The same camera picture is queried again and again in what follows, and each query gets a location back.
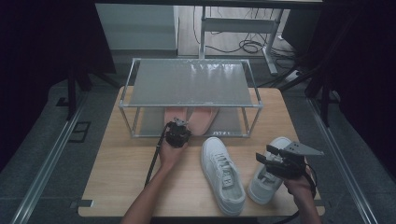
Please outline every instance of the wall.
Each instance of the wall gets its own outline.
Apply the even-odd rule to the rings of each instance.
[[[96,4],[114,49],[177,49],[177,7]]]

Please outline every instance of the glass display stand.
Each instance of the glass display stand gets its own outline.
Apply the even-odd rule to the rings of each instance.
[[[161,136],[168,106],[187,107],[187,120],[217,107],[203,136],[229,137],[249,137],[263,107],[248,60],[134,59],[119,104],[131,136]]]

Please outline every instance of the shoelace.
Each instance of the shoelace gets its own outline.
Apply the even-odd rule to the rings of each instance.
[[[222,183],[224,187],[233,185],[231,161],[223,153],[215,154],[213,156],[216,165],[222,170]]]

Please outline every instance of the white sneaker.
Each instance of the white sneaker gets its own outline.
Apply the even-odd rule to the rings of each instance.
[[[278,137],[274,139],[270,145],[279,149],[283,149],[288,146],[291,141],[286,137]],[[280,158],[268,151],[265,152],[265,157],[268,161],[280,161]],[[282,185],[283,181],[278,177],[267,173],[265,165],[260,163],[259,168],[250,181],[247,194],[248,196],[258,204],[266,204],[271,201],[276,191]]]
[[[202,145],[201,166],[222,213],[238,216],[246,194],[227,148],[217,137],[208,138]]]

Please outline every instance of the black cloth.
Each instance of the black cloth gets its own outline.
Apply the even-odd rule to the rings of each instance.
[[[341,111],[393,176],[395,10],[391,1],[368,1],[337,51],[331,71]]]
[[[2,2],[0,170],[34,125],[50,87],[71,67],[115,73],[92,1]]]

